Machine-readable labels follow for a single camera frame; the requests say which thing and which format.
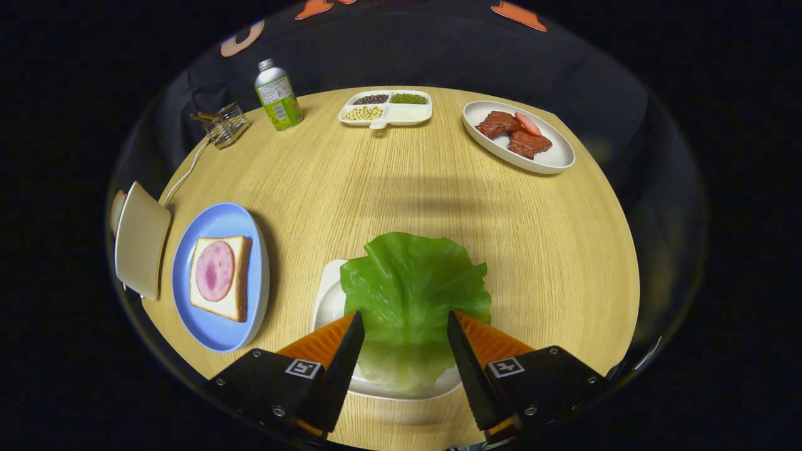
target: wood grain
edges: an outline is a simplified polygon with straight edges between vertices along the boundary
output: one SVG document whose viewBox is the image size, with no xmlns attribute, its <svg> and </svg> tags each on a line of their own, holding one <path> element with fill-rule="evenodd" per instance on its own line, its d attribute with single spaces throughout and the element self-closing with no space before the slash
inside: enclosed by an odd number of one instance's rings
<svg viewBox="0 0 802 451">
<path fill-rule="evenodd" d="M 306 118 L 277 132 L 264 111 L 234 145 L 205 149 L 168 204 L 161 298 L 144 307 L 164 338 L 212 377 L 245 349 L 218 354 L 184 328 L 172 298 L 173 258 L 203 209 L 243 205 L 265 235 L 271 293 L 261 330 L 246 348 L 276 350 L 309 332 L 322 268 L 364 255 L 379 234 L 447 237 L 486 262 L 492 325 L 534 348 L 557 344 L 606 374 L 624 356 L 638 316 L 638 264 L 618 199 L 582 143 L 554 115 L 490 95 L 435 87 L 421 125 L 383 130 L 340 124 L 337 113 L 364 87 L 300 97 Z M 554 176 L 528 173 L 481 148 L 462 108 L 498 100 L 559 130 L 576 164 Z M 200 148 L 189 154 L 167 191 Z M 330 440 L 370 449 L 446 449 L 482 441 L 462 388 L 420 402 L 349 394 Z"/>
</svg>

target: red sausage slice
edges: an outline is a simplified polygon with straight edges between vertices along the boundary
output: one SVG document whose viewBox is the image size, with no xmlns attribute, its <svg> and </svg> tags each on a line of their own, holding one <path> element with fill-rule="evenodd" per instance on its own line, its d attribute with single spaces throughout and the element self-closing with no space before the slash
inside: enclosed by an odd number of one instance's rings
<svg viewBox="0 0 802 451">
<path fill-rule="evenodd" d="M 530 134 L 534 136 L 543 136 L 540 128 L 537 127 L 537 124 L 535 124 L 535 121 L 531 117 L 516 112 L 515 118 L 518 119 L 518 122 L 520 122 L 520 124 L 523 125 L 524 128 L 526 128 L 526 131 Z"/>
<path fill-rule="evenodd" d="M 217 241 L 200 253 L 195 269 L 195 283 L 207 301 L 223 299 L 231 289 L 234 274 L 234 251 L 226 242 Z"/>
</svg>

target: bottle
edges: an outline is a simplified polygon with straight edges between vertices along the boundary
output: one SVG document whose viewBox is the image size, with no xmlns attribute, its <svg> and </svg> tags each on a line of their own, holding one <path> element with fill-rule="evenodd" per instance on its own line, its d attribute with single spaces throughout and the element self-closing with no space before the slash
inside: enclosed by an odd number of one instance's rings
<svg viewBox="0 0 802 451">
<path fill-rule="evenodd" d="M 275 67 L 272 59 L 259 63 L 259 76 L 253 85 L 276 130 L 292 128 L 303 120 L 290 77 L 284 69 Z"/>
</svg>

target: white cable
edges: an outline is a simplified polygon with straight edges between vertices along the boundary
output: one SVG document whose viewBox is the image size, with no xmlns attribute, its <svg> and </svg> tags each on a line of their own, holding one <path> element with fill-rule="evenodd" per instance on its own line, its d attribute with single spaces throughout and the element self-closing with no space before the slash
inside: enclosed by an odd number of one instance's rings
<svg viewBox="0 0 802 451">
<path fill-rule="evenodd" d="M 189 165 L 189 171 L 187 171 L 187 173 L 186 173 L 186 174 L 184 174 L 184 175 L 183 175 L 183 176 L 182 176 L 180 179 L 178 179 L 178 181 L 176 182 L 176 184 L 175 184 L 175 185 L 174 185 L 174 186 L 173 186 L 173 187 L 170 189 L 170 192 L 169 192 L 169 193 L 167 193 L 167 197 L 165 197 L 165 198 L 164 198 L 164 206 L 165 206 L 165 207 L 166 207 L 166 206 L 167 206 L 167 204 L 170 202 L 170 199 L 172 198 L 172 194 L 173 194 L 174 192 L 176 192 L 176 189 L 178 189 L 178 187 L 179 187 L 179 186 L 181 186 L 181 184 L 182 184 L 182 183 L 184 183 L 184 180 L 186 180 L 186 178 L 187 178 L 187 177 L 189 177 L 189 174 L 192 172 L 192 170 L 193 170 L 193 169 L 195 169 L 195 163 L 197 163 L 197 162 L 198 162 L 198 158 L 200 158 L 200 157 L 201 157 L 201 153 L 203 153 L 204 149 L 205 149 L 205 148 L 206 148 L 206 147 L 207 147 L 207 146 L 208 146 L 210 143 L 211 143 L 211 141 L 209 141 L 209 140 L 206 140 L 206 142 L 203 144 L 203 146 L 201 146 L 201 147 L 198 149 L 198 152 L 195 154 L 195 159 L 194 159 L 194 160 L 192 160 L 192 164 L 191 164 L 191 165 Z"/>
</svg>

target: green lettuce leaf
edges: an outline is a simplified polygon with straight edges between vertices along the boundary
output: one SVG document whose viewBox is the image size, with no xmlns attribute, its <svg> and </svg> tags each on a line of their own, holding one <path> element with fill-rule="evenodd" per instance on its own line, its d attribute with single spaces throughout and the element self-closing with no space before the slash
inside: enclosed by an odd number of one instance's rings
<svg viewBox="0 0 802 451">
<path fill-rule="evenodd" d="M 449 239 L 401 232 L 379 235 L 365 251 L 340 269 L 345 314 L 361 311 L 365 326 L 359 368 L 379 387 L 414 395 L 455 364 L 449 311 L 490 324 L 488 267 Z"/>
</svg>

